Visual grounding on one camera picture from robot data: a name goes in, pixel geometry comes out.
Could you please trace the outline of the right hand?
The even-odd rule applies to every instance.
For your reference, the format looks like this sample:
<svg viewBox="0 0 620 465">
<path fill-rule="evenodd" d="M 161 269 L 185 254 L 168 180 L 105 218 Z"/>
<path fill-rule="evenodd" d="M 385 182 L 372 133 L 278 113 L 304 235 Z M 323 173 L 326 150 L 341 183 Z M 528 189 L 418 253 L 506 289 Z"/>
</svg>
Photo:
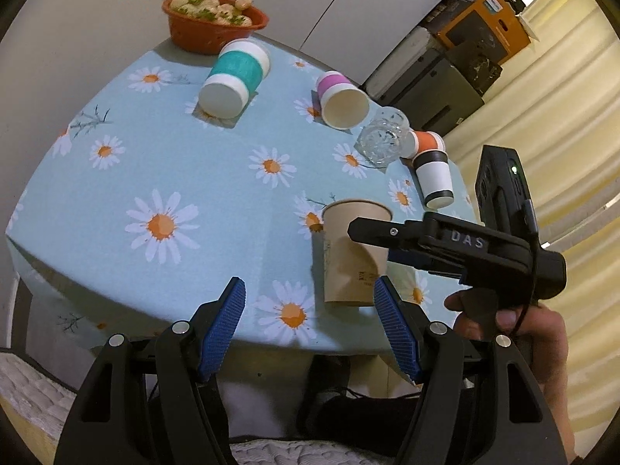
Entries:
<svg viewBox="0 0 620 465">
<path fill-rule="evenodd" d="M 567 408 L 567 329 L 562 316 L 541 303 L 527 311 L 505 308 L 495 314 L 502 334 L 516 333 L 517 343 L 529 349 L 527 363 L 549 406 L 560 434 L 565 462 L 577 458 L 575 436 Z"/>
</svg>

